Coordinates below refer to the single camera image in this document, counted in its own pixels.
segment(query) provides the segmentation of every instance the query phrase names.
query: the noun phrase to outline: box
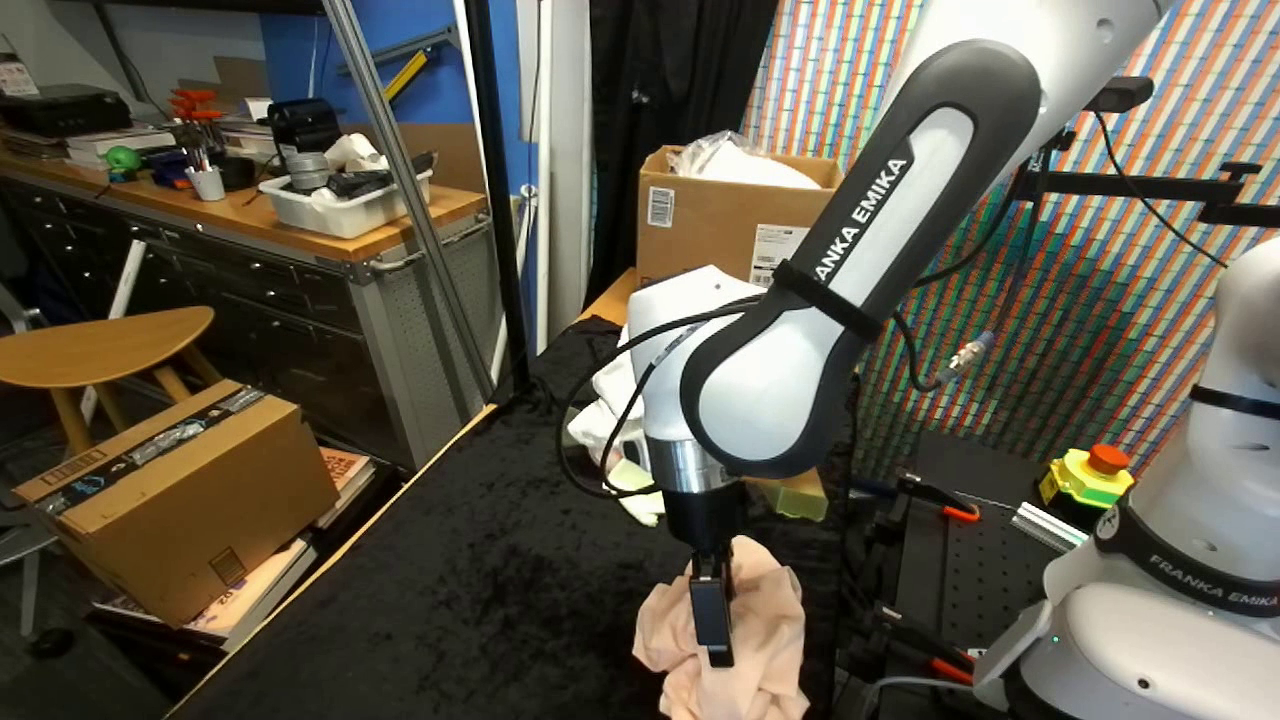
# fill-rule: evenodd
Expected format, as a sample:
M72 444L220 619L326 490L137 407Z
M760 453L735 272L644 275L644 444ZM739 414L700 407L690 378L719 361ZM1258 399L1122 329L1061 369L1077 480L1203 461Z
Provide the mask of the box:
M397 184L356 202L326 202L326 204L312 204L306 198L286 194L283 184L286 178L271 178L256 188L271 202L271 213L279 224L321 234L321 238L362 238L406 213Z
M15 490L104 586L184 623L337 501L299 407L220 382Z
M670 158L654 147L639 164L635 275L639 284L719 264L739 281L767 284L773 270L795 254L809 224L844 182L839 164L816 158L774 158L818 188L763 188L675 178Z

